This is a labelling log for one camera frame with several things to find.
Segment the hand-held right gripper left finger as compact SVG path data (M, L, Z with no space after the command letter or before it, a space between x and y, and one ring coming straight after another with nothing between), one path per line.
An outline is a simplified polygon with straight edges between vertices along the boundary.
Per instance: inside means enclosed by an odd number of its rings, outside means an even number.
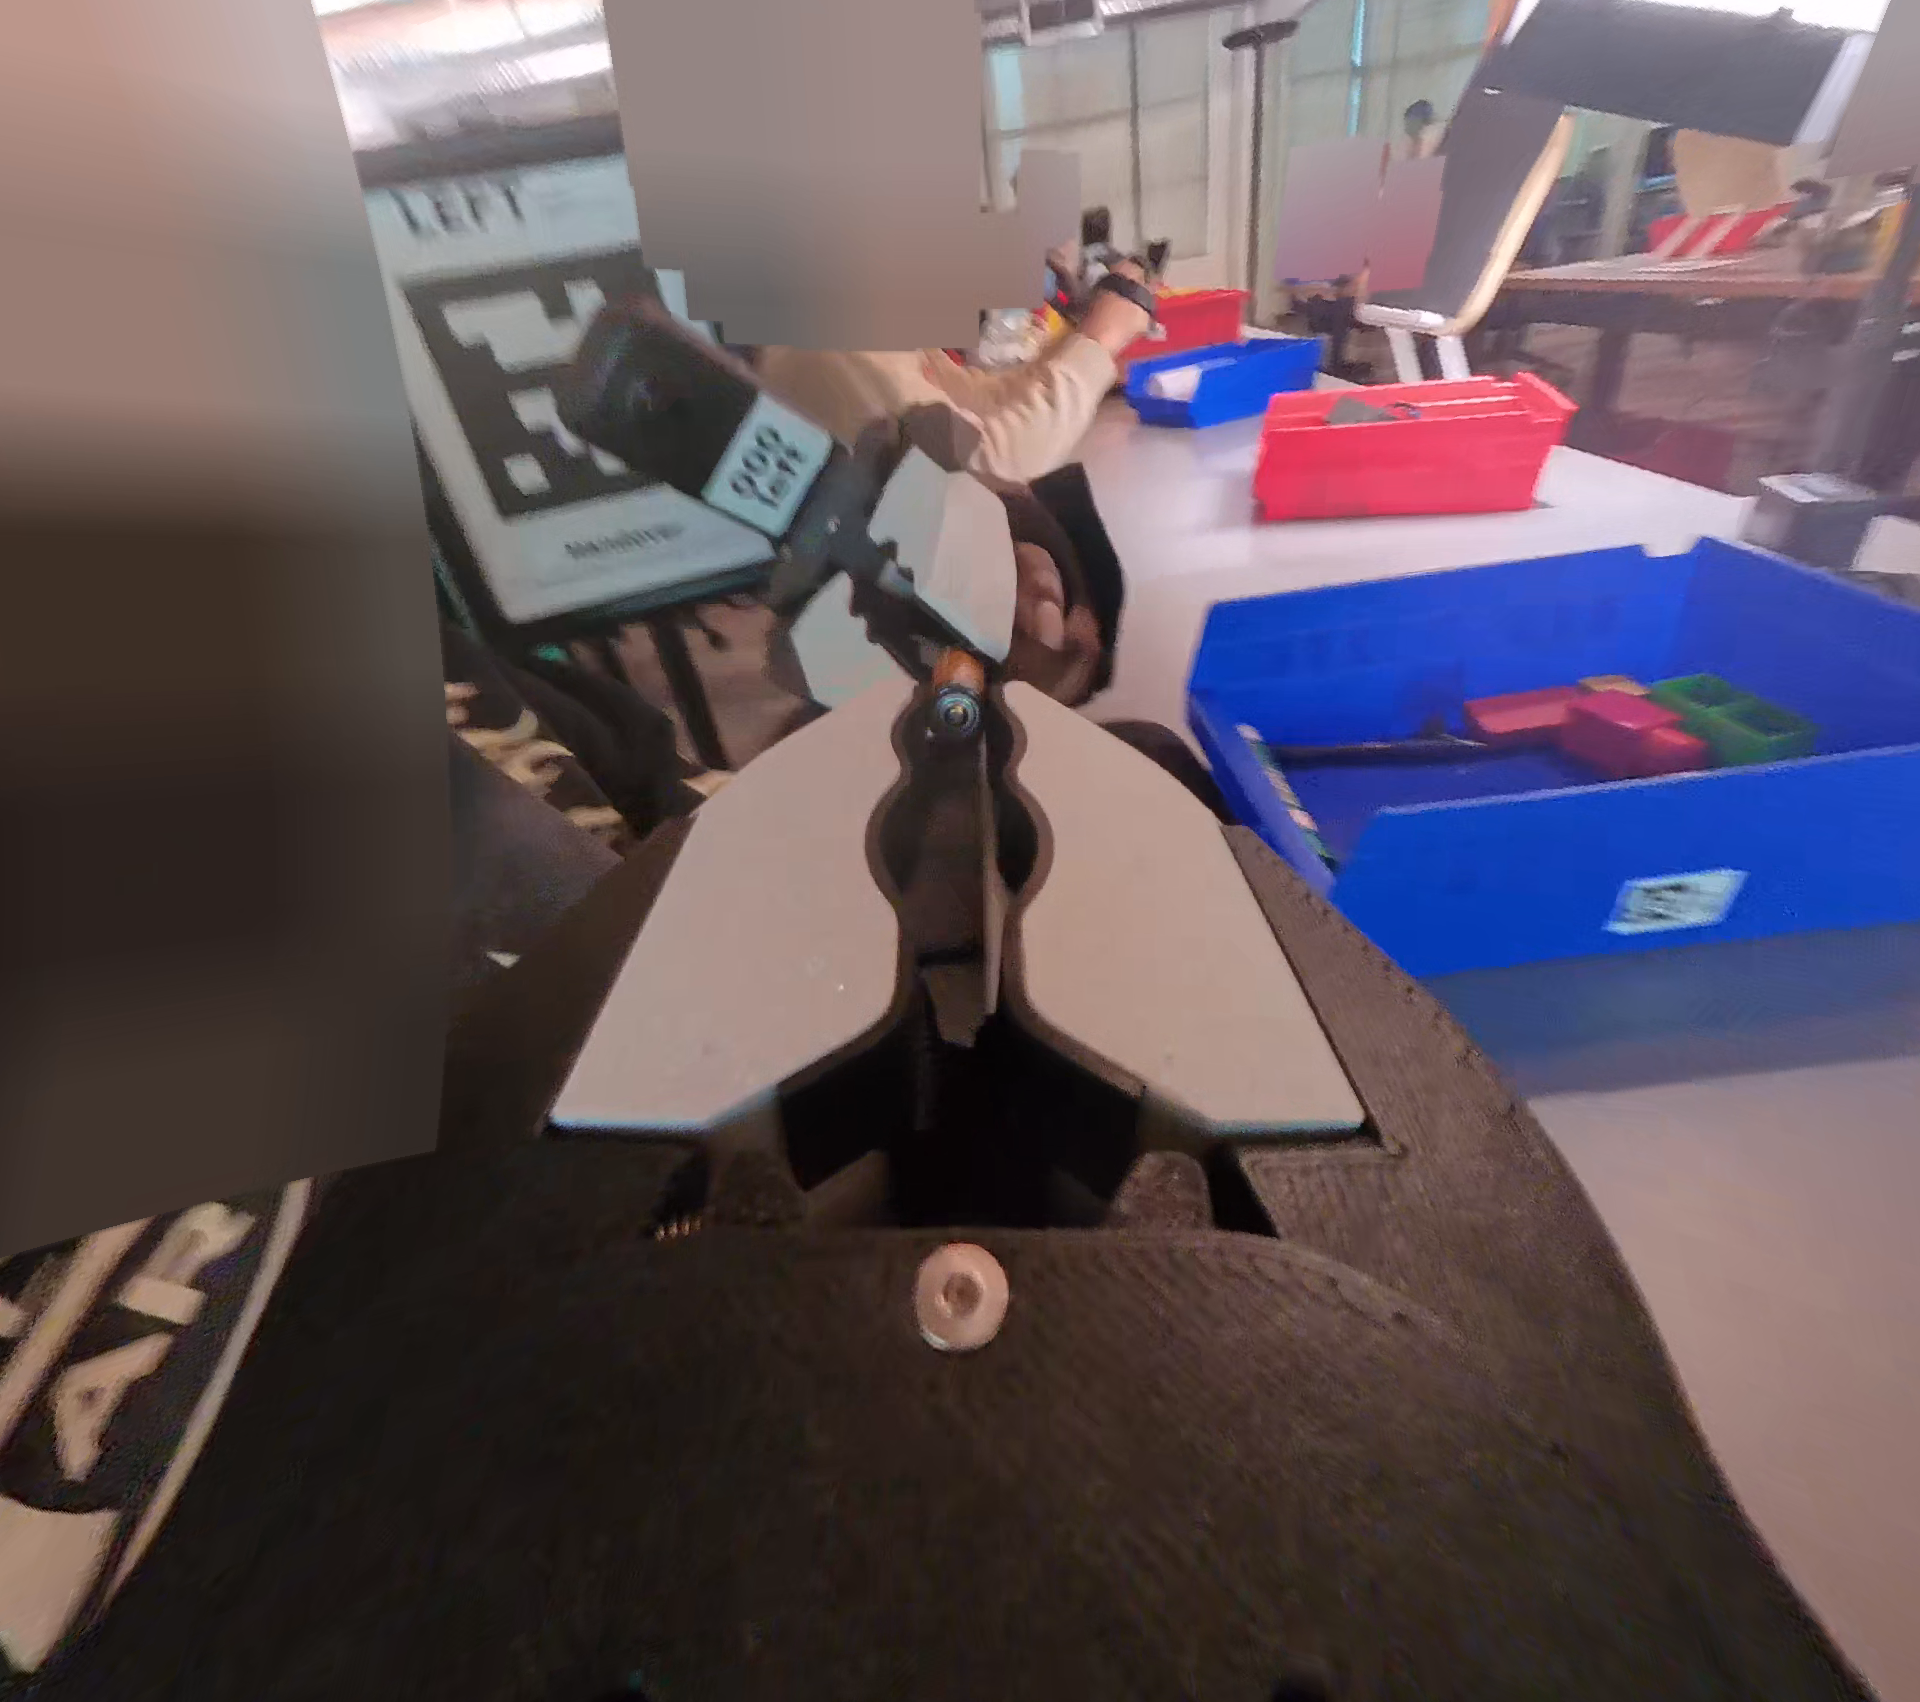
M908 686L877 686L734 773L627 953L553 1107L561 1129L698 1137L772 1107L898 1001L870 826Z

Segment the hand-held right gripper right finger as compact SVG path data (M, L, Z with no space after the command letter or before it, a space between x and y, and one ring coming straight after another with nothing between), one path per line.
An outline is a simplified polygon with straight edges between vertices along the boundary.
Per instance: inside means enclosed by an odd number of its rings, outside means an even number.
M1225 826L1139 748L1004 689L1035 826L1008 981L1047 1040L1207 1137L1357 1137L1364 1103Z

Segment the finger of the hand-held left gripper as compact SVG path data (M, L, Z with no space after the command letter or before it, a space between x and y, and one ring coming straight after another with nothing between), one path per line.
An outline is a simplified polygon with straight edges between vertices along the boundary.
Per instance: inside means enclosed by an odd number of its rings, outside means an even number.
M920 686L870 640L848 600L810 600L784 627L784 689L814 709L841 709L880 689L904 702Z
M948 647L1008 659L1022 573L995 489L910 445L877 493L870 540L892 550L908 600L924 608Z

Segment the blue bin with tag sticker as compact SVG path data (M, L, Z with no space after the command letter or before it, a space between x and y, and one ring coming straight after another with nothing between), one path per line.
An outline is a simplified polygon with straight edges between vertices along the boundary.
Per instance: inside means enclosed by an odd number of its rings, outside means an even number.
M1269 743L1463 731L1463 702L1710 669L1817 726L1807 759L1611 784L1560 748L1279 769ZM1185 727L1238 819L1413 979L1920 917L1920 620L1704 539L1214 603Z

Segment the red studded toy block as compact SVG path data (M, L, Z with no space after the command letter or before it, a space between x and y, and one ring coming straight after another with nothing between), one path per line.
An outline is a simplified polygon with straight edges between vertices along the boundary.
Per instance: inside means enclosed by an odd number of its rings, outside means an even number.
M1672 705L1629 689L1582 689L1557 727L1560 754L1611 784L1707 773L1715 749Z

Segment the person's left hand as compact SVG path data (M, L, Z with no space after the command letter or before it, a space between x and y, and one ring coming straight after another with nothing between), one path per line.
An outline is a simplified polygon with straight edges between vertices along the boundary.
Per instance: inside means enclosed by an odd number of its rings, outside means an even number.
M1110 640L1099 612L1071 597L1059 559L1019 540L1019 603L1004 679L1031 686L1064 705L1090 705L1110 677Z

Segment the tag poster on black stand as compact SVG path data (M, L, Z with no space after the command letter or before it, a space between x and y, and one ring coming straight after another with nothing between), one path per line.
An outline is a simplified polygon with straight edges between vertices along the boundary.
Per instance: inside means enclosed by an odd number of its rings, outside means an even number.
M752 590L772 546L561 414L597 312L655 293L617 122L424 139L358 174L452 603L510 654L588 644L611 669L647 627L692 754L725 769L691 618Z

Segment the small blue plastic bin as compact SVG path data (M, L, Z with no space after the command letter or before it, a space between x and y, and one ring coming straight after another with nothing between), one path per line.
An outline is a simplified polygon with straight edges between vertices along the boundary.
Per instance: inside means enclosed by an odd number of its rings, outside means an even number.
M1208 433L1261 419L1277 394L1311 392L1322 370L1324 338L1239 338L1144 360L1119 394L1147 425Z

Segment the red plastic bin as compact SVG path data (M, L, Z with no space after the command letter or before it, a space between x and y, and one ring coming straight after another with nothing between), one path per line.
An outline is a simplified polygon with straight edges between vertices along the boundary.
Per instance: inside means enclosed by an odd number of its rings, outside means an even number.
M1171 288L1147 338L1139 338L1119 363L1238 345L1245 330L1239 288Z
M1277 394L1252 512L1271 524L1524 515L1575 414L1539 374Z

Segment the black floor lamp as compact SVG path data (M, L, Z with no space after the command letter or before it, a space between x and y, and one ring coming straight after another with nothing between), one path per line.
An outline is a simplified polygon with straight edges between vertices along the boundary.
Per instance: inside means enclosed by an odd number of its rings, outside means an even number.
M1245 64L1250 122L1245 122L1245 312L1259 319L1261 299L1261 192L1269 192L1269 115L1271 115L1271 58L1300 37L1300 20L1250 20L1224 37L1224 48Z

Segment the green toy block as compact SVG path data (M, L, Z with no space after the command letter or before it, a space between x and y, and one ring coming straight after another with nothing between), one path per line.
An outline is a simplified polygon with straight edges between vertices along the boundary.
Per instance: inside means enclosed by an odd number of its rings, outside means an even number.
M1655 679L1651 702L1694 731L1720 769L1759 769L1817 749L1813 718L1710 669Z

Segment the black board on white stand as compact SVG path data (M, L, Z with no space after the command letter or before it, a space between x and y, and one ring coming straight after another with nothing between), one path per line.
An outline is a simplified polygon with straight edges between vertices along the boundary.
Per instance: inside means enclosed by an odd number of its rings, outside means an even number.
M1389 338L1400 386L1470 374L1469 338L1493 312L1575 143L1560 103L1469 89L1437 157L1398 158L1364 236L1357 319Z

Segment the black printed shirt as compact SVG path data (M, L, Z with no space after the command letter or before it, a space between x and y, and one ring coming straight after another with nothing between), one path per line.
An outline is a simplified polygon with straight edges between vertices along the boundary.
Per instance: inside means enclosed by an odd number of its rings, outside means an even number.
M448 1008L704 803L677 718L600 660L500 659L440 620ZM153 1553L259 1324L365 1170L3 1257L3 1697L39 1697Z

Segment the small grey box red stripe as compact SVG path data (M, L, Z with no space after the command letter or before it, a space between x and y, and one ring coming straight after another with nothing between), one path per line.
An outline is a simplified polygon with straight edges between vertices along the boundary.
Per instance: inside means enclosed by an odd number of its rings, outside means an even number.
M1744 540L1807 568L1853 568L1891 497L1828 470L1767 476L1744 515Z

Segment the long wooden workbench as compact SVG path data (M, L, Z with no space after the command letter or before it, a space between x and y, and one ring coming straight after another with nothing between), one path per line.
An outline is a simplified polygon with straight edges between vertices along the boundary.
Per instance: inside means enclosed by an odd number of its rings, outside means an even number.
M1810 273L1785 249L1570 263L1518 273L1470 357L1575 394L1575 450L1734 489L1734 465L1813 445L1859 324L1884 305L1884 273Z

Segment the red and white bin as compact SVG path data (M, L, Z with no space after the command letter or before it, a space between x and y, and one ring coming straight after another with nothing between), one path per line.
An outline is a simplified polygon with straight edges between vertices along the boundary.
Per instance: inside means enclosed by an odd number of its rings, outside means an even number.
M1720 207L1720 212L1668 212L1651 220L1643 254L1658 263L1710 263L1710 256L1738 256L1754 244L1768 244L1778 225L1785 225L1790 206L1767 206L1767 207Z

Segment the studio light panel on stand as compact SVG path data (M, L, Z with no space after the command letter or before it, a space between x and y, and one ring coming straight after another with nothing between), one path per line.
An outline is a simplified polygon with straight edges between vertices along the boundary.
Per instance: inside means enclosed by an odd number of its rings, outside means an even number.
M1832 147L1897 0L1518 0L1481 85L1759 147Z

